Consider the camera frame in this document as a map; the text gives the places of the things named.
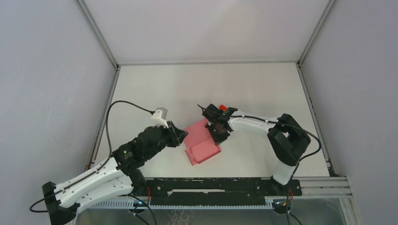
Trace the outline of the pink cardboard box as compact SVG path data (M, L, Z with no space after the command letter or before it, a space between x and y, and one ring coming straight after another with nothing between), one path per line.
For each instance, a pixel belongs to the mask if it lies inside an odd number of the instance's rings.
M185 153L192 166L201 164L221 152L206 125L208 125L208 121L202 119L184 128L184 131L188 133L184 138Z

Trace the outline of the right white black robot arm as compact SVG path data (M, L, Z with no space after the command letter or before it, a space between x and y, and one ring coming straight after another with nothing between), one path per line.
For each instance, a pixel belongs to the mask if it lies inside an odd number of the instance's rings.
M289 182L311 142L309 133L291 115L284 113L278 118L260 117L233 107L223 110L213 104L201 107L201 110L216 145L226 141L233 131L267 138L279 160L271 177L272 191L284 195L290 189Z

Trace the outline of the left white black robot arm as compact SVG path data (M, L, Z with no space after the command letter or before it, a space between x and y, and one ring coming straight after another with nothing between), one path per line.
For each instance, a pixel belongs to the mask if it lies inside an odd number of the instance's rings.
M110 158L70 179L42 186L50 223L65 225L90 206L120 195L142 195L147 182L140 171L145 162L166 147L180 146L188 132L171 121L151 126L113 151Z

